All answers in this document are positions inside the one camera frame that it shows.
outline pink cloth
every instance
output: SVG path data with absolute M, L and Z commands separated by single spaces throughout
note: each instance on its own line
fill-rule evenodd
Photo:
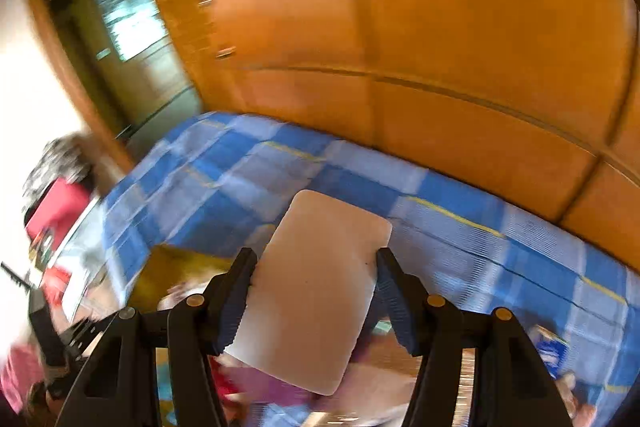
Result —
M 11 346 L 6 364 L 0 371 L 0 389 L 15 412 L 22 410 L 31 386 L 43 379 L 36 349 L 28 344 Z

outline wooden door frame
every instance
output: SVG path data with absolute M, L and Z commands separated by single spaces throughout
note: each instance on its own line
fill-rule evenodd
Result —
M 36 33 L 60 85 L 104 152 L 116 162 L 116 165 L 125 174 L 128 173 L 136 163 L 124 145 L 115 139 L 113 132 L 104 122 L 93 100 L 84 89 L 76 69 L 71 64 L 60 42 L 47 1 L 28 0 L 28 3 L 33 13 Z

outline blue checkered bedsheet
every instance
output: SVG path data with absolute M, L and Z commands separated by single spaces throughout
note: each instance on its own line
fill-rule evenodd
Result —
M 640 367 L 640 279 L 569 233 L 462 182 L 320 132 L 250 115 L 186 121 L 106 198 L 104 245 L 124 301 L 158 243 L 259 254 L 303 188 L 393 223 L 403 269 L 457 306 L 514 311 L 570 343 L 562 370 L 604 425 Z

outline gold screw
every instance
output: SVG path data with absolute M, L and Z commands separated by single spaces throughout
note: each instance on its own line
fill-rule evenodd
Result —
M 192 308 L 197 308 L 204 302 L 204 296 L 196 293 L 194 295 L 189 295 L 187 297 L 187 306 L 191 306 Z
M 445 302 L 446 300 L 442 295 L 433 294 L 427 297 L 427 304 L 429 306 L 433 306 L 434 308 L 442 308 Z
M 510 321 L 513 314 L 507 308 L 498 308 L 495 311 L 495 316 L 502 321 Z

